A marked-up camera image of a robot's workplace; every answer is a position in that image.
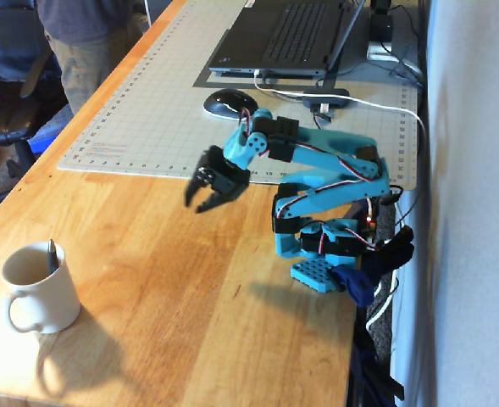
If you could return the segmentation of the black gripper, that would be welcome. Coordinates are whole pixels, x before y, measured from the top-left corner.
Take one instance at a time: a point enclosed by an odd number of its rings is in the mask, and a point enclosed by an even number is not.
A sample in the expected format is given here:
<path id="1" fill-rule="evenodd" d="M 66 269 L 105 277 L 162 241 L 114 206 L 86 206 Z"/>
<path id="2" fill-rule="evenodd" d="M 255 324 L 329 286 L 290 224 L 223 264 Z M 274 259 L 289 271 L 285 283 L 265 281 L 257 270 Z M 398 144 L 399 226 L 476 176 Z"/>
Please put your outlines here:
<path id="1" fill-rule="evenodd" d="M 197 191 L 207 185 L 210 185 L 212 192 L 197 206 L 196 213 L 203 213 L 230 200 L 236 200 L 247 189 L 249 179 L 249 170 L 242 170 L 228 161 L 222 148 L 211 146 L 200 156 L 186 186 L 185 206 L 188 207 Z"/>

